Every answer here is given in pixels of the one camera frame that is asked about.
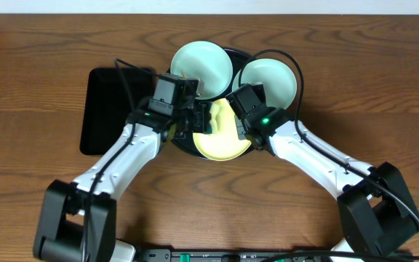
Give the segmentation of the yellow plate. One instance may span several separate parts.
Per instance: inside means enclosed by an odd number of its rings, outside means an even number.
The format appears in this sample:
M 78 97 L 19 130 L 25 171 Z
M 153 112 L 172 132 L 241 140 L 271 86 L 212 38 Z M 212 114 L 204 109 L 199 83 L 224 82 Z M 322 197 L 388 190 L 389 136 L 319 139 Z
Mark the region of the yellow plate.
M 215 134 L 193 133 L 195 146 L 211 160 L 228 161 L 241 156 L 252 144 L 239 140 L 236 131 L 235 113 L 225 98 L 214 101 L 220 106 L 217 116 L 219 130 Z

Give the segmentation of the yellow green sponge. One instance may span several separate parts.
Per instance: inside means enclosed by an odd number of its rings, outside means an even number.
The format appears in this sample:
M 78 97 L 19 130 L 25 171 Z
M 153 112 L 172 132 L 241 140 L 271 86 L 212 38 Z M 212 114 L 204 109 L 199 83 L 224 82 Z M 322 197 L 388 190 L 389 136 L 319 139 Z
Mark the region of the yellow green sponge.
M 210 119 L 209 125 L 211 127 L 211 133 L 215 134 L 218 132 L 218 121 L 217 116 L 220 113 L 220 106 L 217 103 L 212 103 L 209 109 Z

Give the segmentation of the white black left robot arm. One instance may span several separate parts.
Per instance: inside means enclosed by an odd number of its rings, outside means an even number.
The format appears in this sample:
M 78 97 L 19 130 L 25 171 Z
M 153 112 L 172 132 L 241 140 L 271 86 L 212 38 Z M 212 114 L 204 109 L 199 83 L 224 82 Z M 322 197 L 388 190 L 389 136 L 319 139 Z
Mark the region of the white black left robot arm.
M 41 261 L 132 261 L 136 249 L 116 238 L 117 202 L 164 142 L 184 132 L 218 129 L 220 106 L 150 99 L 128 117 L 118 140 L 88 171 L 47 188 L 33 244 Z

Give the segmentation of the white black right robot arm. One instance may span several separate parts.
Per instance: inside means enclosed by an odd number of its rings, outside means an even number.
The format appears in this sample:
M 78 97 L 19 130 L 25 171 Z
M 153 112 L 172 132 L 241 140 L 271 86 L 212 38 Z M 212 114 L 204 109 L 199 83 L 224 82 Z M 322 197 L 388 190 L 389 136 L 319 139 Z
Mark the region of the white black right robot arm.
M 337 202 L 343 240 L 316 252 L 329 261 L 416 261 L 397 250 L 419 233 L 419 211 L 401 172 L 373 166 L 337 150 L 281 108 L 237 109 L 244 134 L 257 149 L 298 167 Z

